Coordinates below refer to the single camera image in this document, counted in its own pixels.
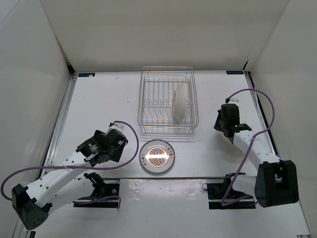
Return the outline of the orange patterned round plate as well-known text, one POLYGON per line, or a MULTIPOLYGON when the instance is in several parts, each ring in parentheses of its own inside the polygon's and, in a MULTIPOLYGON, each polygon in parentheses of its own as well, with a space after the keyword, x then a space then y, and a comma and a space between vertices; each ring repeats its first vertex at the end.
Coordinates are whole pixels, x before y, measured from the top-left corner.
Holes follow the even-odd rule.
POLYGON ((175 150, 170 143, 161 139, 153 139, 141 147, 139 161, 146 172, 161 175, 173 167, 175 155, 175 150))

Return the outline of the white ribbed plate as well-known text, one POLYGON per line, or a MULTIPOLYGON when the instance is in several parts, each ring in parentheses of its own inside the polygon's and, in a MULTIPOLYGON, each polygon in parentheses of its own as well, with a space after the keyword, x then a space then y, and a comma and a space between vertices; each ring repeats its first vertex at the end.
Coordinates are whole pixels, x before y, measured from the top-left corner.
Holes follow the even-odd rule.
POLYGON ((179 124, 185 116, 187 99, 187 83, 181 83, 173 93, 172 113, 179 124))

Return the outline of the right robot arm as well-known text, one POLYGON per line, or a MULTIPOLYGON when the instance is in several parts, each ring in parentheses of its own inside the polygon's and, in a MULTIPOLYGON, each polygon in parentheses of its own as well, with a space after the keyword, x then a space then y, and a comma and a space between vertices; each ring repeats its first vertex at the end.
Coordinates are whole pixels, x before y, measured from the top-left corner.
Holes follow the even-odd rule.
POLYGON ((241 172, 226 175, 222 186, 226 197, 234 198, 242 192, 253 197, 263 208, 299 201, 296 165, 269 152, 254 138, 252 129, 240 123, 236 104, 221 105, 214 128, 239 148, 257 170, 255 177, 241 172))

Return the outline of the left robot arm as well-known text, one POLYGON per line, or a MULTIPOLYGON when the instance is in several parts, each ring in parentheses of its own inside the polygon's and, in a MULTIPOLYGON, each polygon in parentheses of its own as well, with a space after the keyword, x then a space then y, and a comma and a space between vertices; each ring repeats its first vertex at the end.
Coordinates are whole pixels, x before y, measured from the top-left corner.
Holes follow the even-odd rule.
POLYGON ((49 214, 83 197, 101 198, 105 182, 97 173, 87 171, 107 161, 118 162, 127 143, 124 126, 111 124, 107 132, 96 130, 80 144, 60 169, 40 179, 12 189, 12 206, 26 230, 39 227, 49 214))

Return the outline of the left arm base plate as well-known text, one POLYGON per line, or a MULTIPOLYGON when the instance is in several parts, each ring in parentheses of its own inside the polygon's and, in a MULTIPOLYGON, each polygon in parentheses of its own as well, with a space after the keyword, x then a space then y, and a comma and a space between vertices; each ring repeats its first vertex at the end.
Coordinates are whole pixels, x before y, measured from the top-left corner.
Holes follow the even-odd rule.
POLYGON ((120 180, 104 180, 105 185, 99 189, 99 191, 94 191, 90 196, 79 198, 73 204, 73 207, 78 208, 118 208, 119 207, 119 189, 120 180), (112 198, 103 199, 101 201, 90 203, 92 200, 98 200, 104 197, 112 196, 112 198))

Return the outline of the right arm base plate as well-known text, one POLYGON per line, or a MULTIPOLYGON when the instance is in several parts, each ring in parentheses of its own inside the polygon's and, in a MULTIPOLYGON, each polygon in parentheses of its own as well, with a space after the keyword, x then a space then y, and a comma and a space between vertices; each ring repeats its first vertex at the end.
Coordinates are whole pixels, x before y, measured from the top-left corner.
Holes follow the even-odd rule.
POLYGON ((238 209, 255 209, 256 203, 252 197, 247 197, 236 203, 222 206, 221 202, 226 192, 222 183, 203 183, 202 190, 206 191, 209 200, 210 210, 238 210, 238 209))

